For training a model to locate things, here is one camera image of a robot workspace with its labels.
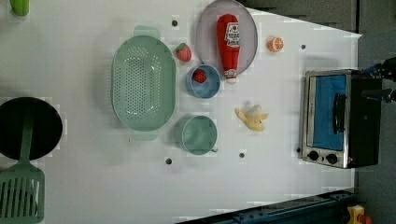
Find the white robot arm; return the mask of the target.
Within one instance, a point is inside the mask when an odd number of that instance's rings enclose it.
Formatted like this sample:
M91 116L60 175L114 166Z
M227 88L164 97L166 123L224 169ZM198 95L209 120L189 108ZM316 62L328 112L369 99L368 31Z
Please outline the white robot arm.
M396 99L394 88L384 89L382 87L385 80L396 82L396 58L386 59L382 63L372 65L362 71L364 77L379 82L379 88L363 90L361 95L367 99L384 103L392 103Z

